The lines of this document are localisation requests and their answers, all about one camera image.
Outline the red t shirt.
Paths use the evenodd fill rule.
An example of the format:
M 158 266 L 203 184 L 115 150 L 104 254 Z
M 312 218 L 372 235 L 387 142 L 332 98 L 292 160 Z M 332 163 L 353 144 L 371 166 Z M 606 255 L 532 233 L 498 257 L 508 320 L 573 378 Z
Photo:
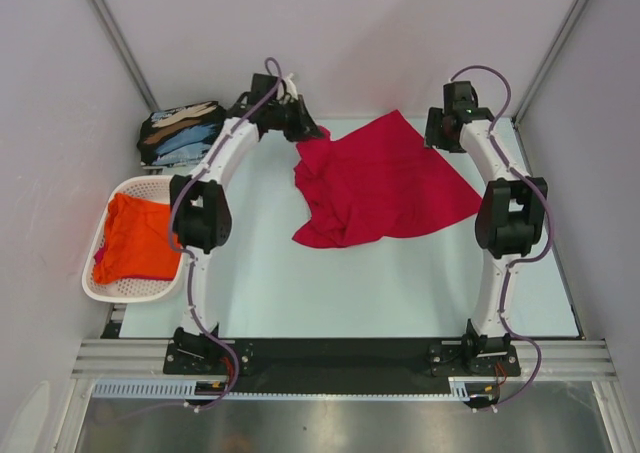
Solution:
M 293 235 L 315 249 L 428 235 L 475 215 L 481 197 L 399 111 L 341 139 L 296 146 L 294 184 L 309 220 Z

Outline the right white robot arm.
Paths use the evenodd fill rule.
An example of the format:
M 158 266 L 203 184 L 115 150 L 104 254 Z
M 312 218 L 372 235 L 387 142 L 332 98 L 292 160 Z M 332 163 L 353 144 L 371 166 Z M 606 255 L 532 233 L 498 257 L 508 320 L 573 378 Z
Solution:
M 468 81 L 451 80 L 443 87 L 442 107 L 428 112 L 425 145 L 450 153 L 466 153 L 485 191 L 475 220 L 475 238 L 483 252 L 476 306 L 460 340 L 430 347 L 435 376 L 490 377 L 520 372 L 510 307 L 521 267 L 532 262 L 531 251 L 543 237 L 548 192 L 546 181 L 519 170 L 494 133 L 496 119 L 478 103 Z

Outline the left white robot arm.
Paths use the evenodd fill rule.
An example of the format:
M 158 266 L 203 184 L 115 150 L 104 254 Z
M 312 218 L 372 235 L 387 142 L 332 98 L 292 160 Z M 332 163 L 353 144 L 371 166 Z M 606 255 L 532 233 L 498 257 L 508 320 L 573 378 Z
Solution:
M 291 74 L 256 74 L 240 95 L 205 157 L 187 175 L 170 180 L 168 234 L 172 250 L 186 267 L 187 307 L 172 341 L 197 371 L 214 370 L 221 360 L 215 336 L 219 320 L 206 313 L 211 290 L 208 269 L 214 253 L 230 238 L 233 225 L 226 189 L 247 153 L 269 131 L 292 143 L 321 139 L 324 132 L 309 113 Z

